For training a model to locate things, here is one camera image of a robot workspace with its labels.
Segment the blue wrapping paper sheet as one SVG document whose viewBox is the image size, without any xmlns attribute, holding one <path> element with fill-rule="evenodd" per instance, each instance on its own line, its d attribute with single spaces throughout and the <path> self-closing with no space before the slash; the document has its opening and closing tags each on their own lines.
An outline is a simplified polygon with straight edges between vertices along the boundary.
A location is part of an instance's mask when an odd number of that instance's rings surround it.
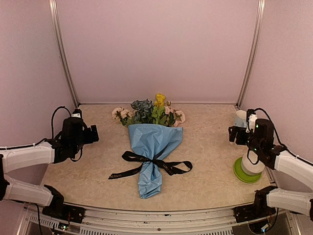
<svg viewBox="0 0 313 235">
<path fill-rule="evenodd" d="M 158 124 L 133 124 L 128 130 L 133 152 L 150 160 L 164 160 L 181 144 L 183 137 L 183 128 Z M 160 193 L 161 186 L 159 167 L 151 162 L 144 163 L 138 180 L 140 198 L 147 199 Z"/>
</svg>

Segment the yellow fake flower stem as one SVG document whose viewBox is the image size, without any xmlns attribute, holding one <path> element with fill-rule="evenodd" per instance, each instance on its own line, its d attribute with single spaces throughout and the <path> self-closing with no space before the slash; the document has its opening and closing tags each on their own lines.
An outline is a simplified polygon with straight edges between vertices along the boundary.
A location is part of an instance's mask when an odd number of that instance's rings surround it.
<svg viewBox="0 0 313 235">
<path fill-rule="evenodd" d="M 154 107 L 152 111 L 153 124 L 172 126 L 172 110 L 170 103 L 166 103 L 166 96 L 157 93 L 155 96 Z"/>
</svg>

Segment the left aluminium frame post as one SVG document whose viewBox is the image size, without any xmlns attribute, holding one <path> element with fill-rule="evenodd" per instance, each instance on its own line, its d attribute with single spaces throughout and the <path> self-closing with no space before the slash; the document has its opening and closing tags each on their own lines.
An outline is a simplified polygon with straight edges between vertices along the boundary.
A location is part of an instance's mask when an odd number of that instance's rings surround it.
<svg viewBox="0 0 313 235">
<path fill-rule="evenodd" d="M 69 65 L 67 61 L 65 46 L 64 46 L 64 42 L 62 38 L 61 24 L 60 24 L 59 15 L 58 15 L 57 1 L 49 0 L 48 2 L 49 2 L 51 19 L 52 19 L 52 23 L 54 27 L 54 33 L 56 36 L 57 47 L 58 47 L 67 87 L 68 87 L 70 97 L 72 99 L 74 107 L 78 108 L 80 103 L 79 103 L 77 92 L 74 87 L 74 83 L 71 77 L 71 73 L 70 73 L 70 69 L 69 69 Z"/>
</svg>

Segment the light blue ceramic mug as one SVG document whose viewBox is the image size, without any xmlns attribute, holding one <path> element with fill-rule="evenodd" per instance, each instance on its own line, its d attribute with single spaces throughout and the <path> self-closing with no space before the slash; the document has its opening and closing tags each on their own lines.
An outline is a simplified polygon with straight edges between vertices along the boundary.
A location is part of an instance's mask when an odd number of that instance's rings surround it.
<svg viewBox="0 0 313 235">
<path fill-rule="evenodd" d="M 236 111 L 234 126 L 247 128 L 246 111 L 244 111 L 244 110 L 237 110 Z"/>
</svg>

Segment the front aluminium rail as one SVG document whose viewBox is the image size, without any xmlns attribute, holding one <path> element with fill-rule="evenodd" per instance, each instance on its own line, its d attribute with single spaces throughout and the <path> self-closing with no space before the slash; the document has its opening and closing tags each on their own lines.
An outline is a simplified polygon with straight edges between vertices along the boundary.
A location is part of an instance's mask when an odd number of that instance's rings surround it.
<svg viewBox="0 0 313 235">
<path fill-rule="evenodd" d="M 232 206 L 188 211 L 130 211 L 84 206 L 81 223 L 38 214 L 25 204 L 19 235 L 250 235 L 261 219 L 238 223 Z"/>
</svg>

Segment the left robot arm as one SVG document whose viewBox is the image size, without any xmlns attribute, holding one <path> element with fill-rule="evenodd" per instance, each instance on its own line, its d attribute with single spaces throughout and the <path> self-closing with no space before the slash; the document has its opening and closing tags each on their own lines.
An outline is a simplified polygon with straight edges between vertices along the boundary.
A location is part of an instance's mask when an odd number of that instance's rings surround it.
<svg viewBox="0 0 313 235">
<path fill-rule="evenodd" d="M 71 159 L 81 154 L 84 145 L 99 140 L 97 127 L 87 127 L 80 117 L 64 120 L 62 130 L 54 138 L 24 146 L 3 147 L 0 150 L 0 198 L 33 203 L 43 207 L 42 213 L 68 222 L 82 223 L 85 209 L 68 206 L 64 196 L 49 185 L 39 186 L 13 179 L 8 173 L 34 165 L 49 165 Z"/>
</svg>

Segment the white ceramic bowl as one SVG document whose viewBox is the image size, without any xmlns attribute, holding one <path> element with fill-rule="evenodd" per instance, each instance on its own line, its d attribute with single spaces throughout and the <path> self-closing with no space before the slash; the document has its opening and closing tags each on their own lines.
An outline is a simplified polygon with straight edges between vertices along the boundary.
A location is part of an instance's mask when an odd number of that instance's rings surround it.
<svg viewBox="0 0 313 235">
<path fill-rule="evenodd" d="M 246 155 L 242 157 L 241 168 L 249 176 L 256 176 L 262 173 L 265 165 L 262 162 L 252 164 Z"/>
</svg>

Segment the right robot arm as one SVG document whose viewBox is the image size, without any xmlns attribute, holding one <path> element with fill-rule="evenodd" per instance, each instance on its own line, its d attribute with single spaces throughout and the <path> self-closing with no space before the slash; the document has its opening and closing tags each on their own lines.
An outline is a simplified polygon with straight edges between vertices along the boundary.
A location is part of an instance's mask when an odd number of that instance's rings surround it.
<svg viewBox="0 0 313 235">
<path fill-rule="evenodd" d="M 281 144 L 271 120 L 248 120 L 246 127 L 231 126 L 229 140 L 247 146 L 247 153 L 238 158 L 233 170 L 245 183 L 255 183 L 264 169 L 274 174 L 275 183 L 258 189 L 251 204 L 234 208 L 236 221 L 245 222 L 273 215 L 278 209 L 313 217 L 313 164 Z"/>
</svg>

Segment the blue fake rose bunch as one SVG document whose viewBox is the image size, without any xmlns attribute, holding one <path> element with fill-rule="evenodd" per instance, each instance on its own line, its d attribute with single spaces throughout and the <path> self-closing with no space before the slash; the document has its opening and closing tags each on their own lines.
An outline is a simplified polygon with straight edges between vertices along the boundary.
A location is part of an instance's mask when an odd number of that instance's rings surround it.
<svg viewBox="0 0 313 235">
<path fill-rule="evenodd" d="M 134 110 L 134 123 L 152 124 L 154 104 L 151 100 L 135 100 L 131 103 Z"/>
</svg>

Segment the green plate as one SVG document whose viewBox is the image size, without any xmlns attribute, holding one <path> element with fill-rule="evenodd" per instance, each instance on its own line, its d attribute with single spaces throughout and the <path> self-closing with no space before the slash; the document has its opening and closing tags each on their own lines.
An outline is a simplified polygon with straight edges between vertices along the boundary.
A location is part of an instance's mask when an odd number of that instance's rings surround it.
<svg viewBox="0 0 313 235">
<path fill-rule="evenodd" d="M 243 171 L 242 168 L 242 157 L 238 158 L 233 165 L 234 174 L 237 178 L 245 183 L 253 184 L 260 180 L 262 173 L 257 175 L 248 175 Z"/>
</svg>

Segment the aluminium frame post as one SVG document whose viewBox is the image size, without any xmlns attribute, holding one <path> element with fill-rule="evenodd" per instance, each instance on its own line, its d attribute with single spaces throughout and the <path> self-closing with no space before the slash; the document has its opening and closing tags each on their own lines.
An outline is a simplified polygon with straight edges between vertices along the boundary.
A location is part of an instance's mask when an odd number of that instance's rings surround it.
<svg viewBox="0 0 313 235">
<path fill-rule="evenodd" d="M 263 17 L 264 17 L 264 11 L 265 11 L 265 5 L 266 1 L 265 0 L 259 0 L 258 1 L 258 8 L 257 8 L 257 14 L 256 14 L 256 21 L 255 21 L 255 26 L 254 26 L 254 31 L 253 31 L 253 37 L 252 37 L 252 43 L 250 47 L 250 52 L 248 55 L 248 61 L 247 61 L 247 66 L 244 74 L 244 80 L 240 89 L 239 97 L 236 102 L 236 107 L 240 109 L 243 105 L 244 98 L 247 92 L 248 84 L 251 78 L 251 73 L 255 61 L 255 57 L 257 54 L 257 47 L 259 44 L 259 38 L 262 30 L 262 22 L 263 22 Z"/>
<path fill-rule="evenodd" d="M 48 2 L 49 2 L 51 19 L 52 19 L 52 23 L 54 27 L 54 33 L 56 36 L 57 47 L 58 47 L 67 87 L 68 87 L 70 97 L 72 99 L 74 107 L 78 108 L 80 103 L 79 103 L 77 92 L 74 87 L 74 83 L 71 77 L 71 73 L 70 73 L 70 69 L 69 69 L 69 65 L 67 61 L 65 46 L 64 46 L 64 42 L 62 38 L 61 24 L 60 24 L 59 15 L 58 15 L 57 1 L 49 0 Z"/>
</svg>

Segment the pink fake rose bunch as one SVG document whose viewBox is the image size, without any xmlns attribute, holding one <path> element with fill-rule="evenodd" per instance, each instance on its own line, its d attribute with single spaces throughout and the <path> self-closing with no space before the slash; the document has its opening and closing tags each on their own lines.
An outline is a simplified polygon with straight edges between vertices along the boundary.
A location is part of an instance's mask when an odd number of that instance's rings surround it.
<svg viewBox="0 0 313 235">
<path fill-rule="evenodd" d="M 165 104 L 165 116 L 165 125 L 167 127 L 178 127 L 186 121 L 184 112 L 172 108 L 170 101 L 167 101 Z"/>
</svg>

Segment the right aluminium frame post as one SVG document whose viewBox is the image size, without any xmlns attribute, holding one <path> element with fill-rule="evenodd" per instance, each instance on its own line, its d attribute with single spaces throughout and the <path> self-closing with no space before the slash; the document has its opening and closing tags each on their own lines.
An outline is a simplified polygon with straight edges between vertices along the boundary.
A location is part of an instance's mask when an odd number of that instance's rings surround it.
<svg viewBox="0 0 313 235">
<path fill-rule="evenodd" d="M 247 92 L 248 84 L 251 78 L 251 73 L 255 61 L 255 57 L 257 54 L 257 47 L 259 44 L 259 38 L 262 30 L 262 22 L 263 22 L 263 17 L 264 17 L 264 11 L 265 11 L 265 5 L 266 1 L 265 0 L 259 0 L 258 1 L 258 8 L 257 8 L 257 14 L 256 14 L 256 21 L 255 21 L 255 26 L 254 26 L 254 31 L 253 31 L 253 37 L 252 37 L 252 43 L 250 47 L 250 52 L 248 55 L 248 61 L 247 61 L 247 66 L 244 74 L 244 80 L 240 89 L 239 97 L 236 102 L 236 107 L 240 109 L 243 105 L 244 98 Z"/>
</svg>

